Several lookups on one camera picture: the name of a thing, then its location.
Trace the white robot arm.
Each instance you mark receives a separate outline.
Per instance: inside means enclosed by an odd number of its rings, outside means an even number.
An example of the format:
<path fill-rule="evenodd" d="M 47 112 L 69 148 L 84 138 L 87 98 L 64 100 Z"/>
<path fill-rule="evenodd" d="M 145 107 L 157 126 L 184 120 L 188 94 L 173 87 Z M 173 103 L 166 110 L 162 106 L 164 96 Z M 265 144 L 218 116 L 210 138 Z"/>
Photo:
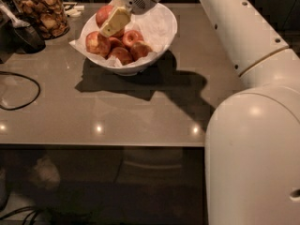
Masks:
<path fill-rule="evenodd" d="M 248 0 L 200 1 L 245 86 L 206 130 L 209 225 L 300 225 L 300 58 Z"/>

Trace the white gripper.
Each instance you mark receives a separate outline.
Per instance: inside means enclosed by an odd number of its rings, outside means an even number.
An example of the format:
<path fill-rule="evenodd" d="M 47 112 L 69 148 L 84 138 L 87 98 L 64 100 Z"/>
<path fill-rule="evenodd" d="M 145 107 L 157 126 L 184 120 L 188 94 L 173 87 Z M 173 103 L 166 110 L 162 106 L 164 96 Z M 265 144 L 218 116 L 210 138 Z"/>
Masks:
<path fill-rule="evenodd" d="M 124 29 L 130 23 L 131 13 L 142 15 L 157 3 L 156 0 L 116 0 L 116 2 L 121 7 L 114 7 L 99 29 L 100 34 L 106 38 Z"/>

